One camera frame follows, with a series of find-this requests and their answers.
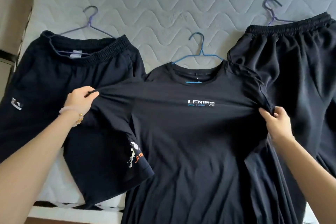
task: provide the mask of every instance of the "black pants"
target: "black pants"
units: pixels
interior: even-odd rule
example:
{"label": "black pants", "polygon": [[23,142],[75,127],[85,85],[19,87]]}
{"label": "black pants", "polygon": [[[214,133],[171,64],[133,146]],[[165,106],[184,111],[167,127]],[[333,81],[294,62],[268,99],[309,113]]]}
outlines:
{"label": "black pants", "polygon": [[[229,51],[228,60],[261,76],[273,103],[291,117],[296,140],[335,175],[336,23],[330,15],[279,26],[251,25]],[[301,223],[305,199],[282,166]]]}
{"label": "black pants", "polygon": [[[73,58],[56,50],[90,55]],[[50,124],[74,89],[87,85],[99,88],[143,74],[140,53],[125,35],[117,39],[74,40],[44,31],[29,45],[0,103],[0,162]],[[82,184],[81,175],[92,178],[85,166],[68,166],[77,184]],[[90,204],[90,188],[79,189]]]}

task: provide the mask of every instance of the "beaded bracelet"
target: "beaded bracelet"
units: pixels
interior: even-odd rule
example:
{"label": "beaded bracelet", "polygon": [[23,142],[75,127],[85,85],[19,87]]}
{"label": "beaded bracelet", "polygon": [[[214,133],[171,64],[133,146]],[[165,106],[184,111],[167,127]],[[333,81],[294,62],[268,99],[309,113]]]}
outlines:
{"label": "beaded bracelet", "polygon": [[78,112],[78,115],[79,115],[79,119],[76,121],[76,123],[72,126],[72,127],[75,127],[77,126],[78,124],[80,124],[83,120],[83,114],[81,113],[81,111],[78,110],[77,107],[75,106],[65,106],[63,108],[61,108],[61,110],[59,111],[59,114],[67,111],[67,110],[74,110],[74,111],[77,111]]}

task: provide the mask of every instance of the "wooden floor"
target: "wooden floor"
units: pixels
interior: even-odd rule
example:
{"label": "wooden floor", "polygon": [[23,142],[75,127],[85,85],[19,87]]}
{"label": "wooden floor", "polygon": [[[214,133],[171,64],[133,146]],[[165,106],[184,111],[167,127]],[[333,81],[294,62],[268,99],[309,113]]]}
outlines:
{"label": "wooden floor", "polygon": [[77,224],[77,222],[28,218],[24,224]]}

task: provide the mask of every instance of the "quilted mattress cover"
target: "quilted mattress cover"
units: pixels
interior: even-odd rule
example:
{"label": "quilted mattress cover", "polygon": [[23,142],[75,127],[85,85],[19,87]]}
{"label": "quilted mattress cover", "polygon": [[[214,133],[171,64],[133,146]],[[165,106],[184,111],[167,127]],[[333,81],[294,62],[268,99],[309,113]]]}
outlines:
{"label": "quilted mattress cover", "polygon": [[[279,0],[278,18],[303,20],[328,11],[336,16],[336,0]],[[200,37],[190,41],[196,31],[205,35],[204,52],[226,58],[247,26],[266,25],[270,14],[262,8],[263,0],[34,0],[34,6],[20,55],[43,30],[64,32],[85,25],[83,8],[99,8],[93,25],[115,37],[126,34],[141,53],[146,71],[164,63],[196,54]],[[103,33],[84,29],[67,34],[75,39],[103,38]],[[178,64],[188,68],[211,68],[220,63],[210,57],[187,58]],[[38,200],[69,208],[84,202],[68,167],[59,154]],[[123,196],[99,204],[101,209],[116,211],[124,205]]]}

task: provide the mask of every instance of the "hand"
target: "hand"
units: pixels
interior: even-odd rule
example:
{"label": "hand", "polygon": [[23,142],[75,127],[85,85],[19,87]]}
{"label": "hand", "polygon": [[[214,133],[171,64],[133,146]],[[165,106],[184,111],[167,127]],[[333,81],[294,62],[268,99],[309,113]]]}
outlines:
{"label": "hand", "polygon": [[78,108],[78,111],[85,115],[90,110],[92,101],[99,95],[97,91],[85,97],[89,91],[93,90],[95,89],[90,86],[73,90],[68,94],[64,106],[75,106]]}
{"label": "hand", "polygon": [[295,140],[291,120],[283,107],[276,106],[274,116],[262,108],[259,108],[259,112],[266,121],[267,130],[276,147],[284,141]]}

